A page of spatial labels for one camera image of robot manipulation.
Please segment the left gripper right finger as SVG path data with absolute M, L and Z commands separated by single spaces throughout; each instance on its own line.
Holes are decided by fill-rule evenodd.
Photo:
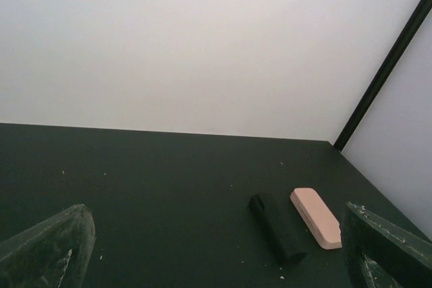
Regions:
M 342 255 L 353 287 L 431 286 L 431 243 L 351 202 Z

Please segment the pink glasses case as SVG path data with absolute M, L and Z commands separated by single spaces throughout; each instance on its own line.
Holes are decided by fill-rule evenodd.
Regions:
M 296 188 L 290 200 L 309 231 L 324 250 L 342 247 L 340 223 L 313 188 Z

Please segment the right black frame post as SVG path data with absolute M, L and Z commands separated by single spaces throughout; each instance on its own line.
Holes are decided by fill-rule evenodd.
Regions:
M 430 11 L 431 0 L 420 0 L 333 144 L 339 152 L 345 149 Z

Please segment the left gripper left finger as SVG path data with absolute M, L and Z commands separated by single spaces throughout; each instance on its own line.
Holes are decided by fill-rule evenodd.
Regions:
M 73 205 L 1 242 L 2 287 L 81 287 L 95 245 L 95 224 Z

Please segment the black glasses case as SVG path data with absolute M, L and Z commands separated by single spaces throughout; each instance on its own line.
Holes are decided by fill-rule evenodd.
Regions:
M 278 264 L 300 264 L 307 252 L 298 245 L 274 197 L 257 193 L 250 198 L 248 207 Z

